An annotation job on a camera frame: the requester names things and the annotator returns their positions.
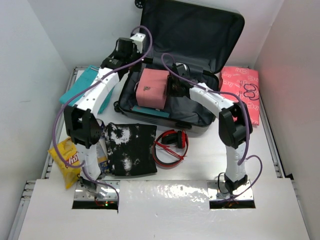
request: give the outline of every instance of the red headphones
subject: red headphones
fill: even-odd
[[[177,154],[176,152],[172,151],[168,147],[169,144],[174,144],[174,143],[177,143],[176,146],[179,149],[186,148],[185,152],[182,156]],[[170,162],[170,163],[160,161],[159,158],[157,157],[157,154],[156,154],[156,145],[158,145],[159,147],[166,150],[169,154],[178,158],[178,160],[174,161],[174,162]],[[178,165],[184,159],[184,157],[187,155],[188,148],[189,148],[189,140],[188,140],[188,135],[186,134],[185,131],[169,130],[169,131],[162,133],[154,141],[154,144],[152,146],[152,156],[157,164],[159,164],[162,167],[170,168],[170,167],[174,167],[174,166]]]
[[[186,147],[186,133],[185,131],[166,131],[162,134],[161,143],[164,145],[177,143],[178,149],[184,149]]]

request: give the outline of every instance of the white tabletop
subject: white tabletop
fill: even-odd
[[[137,123],[113,109],[123,84],[116,86],[110,105],[99,116],[105,123]],[[165,130],[159,126],[157,134]],[[276,176],[262,125],[253,129],[249,147],[249,155],[256,154],[263,161],[261,178],[253,187],[256,209],[209,209],[206,180],[226,170],[218,121],[202,135],[188,135],[187,157],[177,167],[158,167],[156,174],[143,177],[110,177],[123,179],[119,214],[114,210],[71,209],[75,188],[65,190],[54,164],[49,179],[36,182],[19,239],[309,239],[291,181]],[[66,137],[63,126],[60,140]],[[165,154],[159,158],[168,161]],[[246,163],[251,180],[259,167],[254,158]]]

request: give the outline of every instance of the white wall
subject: white wall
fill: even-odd
[[[134,0],[28,0],[64,63],[73,68],[100,64],[139,25]],[[239,11],[243,33],[228,61],[253,66],[283,0],[181,0]]]
[[[69,72],[27,0],[0,7],[0,240],[26,180],[41,177]]]
[[[296,181],[314,240],[320,239],[319,10],[318,0],[286,0],[255,65],[281,159]]]

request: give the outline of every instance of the suitcase lid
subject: suitcase lid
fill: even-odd
[[[245,19],[239,13],[176,0],[147,0],[141,25],[152,34],[153,61],[159,63],[162,53],[170,53],[178,63],[216,74],[234,49]],[[169,57],[166,63],[172,64]]]

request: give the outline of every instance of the suitcase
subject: suitcase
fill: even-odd
[[[167,97],[164,112],[169,117],[136,112],[135,86],[144,68],[164,70],[162,53],[170,53],[177,63],[189,66],[190,75],[209,88],[218,90],[219,73],[227,62],[245,25],[242,15],[235,12],[184,3],[176,0],[147,0],[141,17],[153,37],[153,48],[138,69],[130,71],[115,110],[129,118],[204,133],[215,116],[201,104],[187,97]],[[148,34],[144,49],[147,49]],[[171,67],[168,57],[166,64]]]

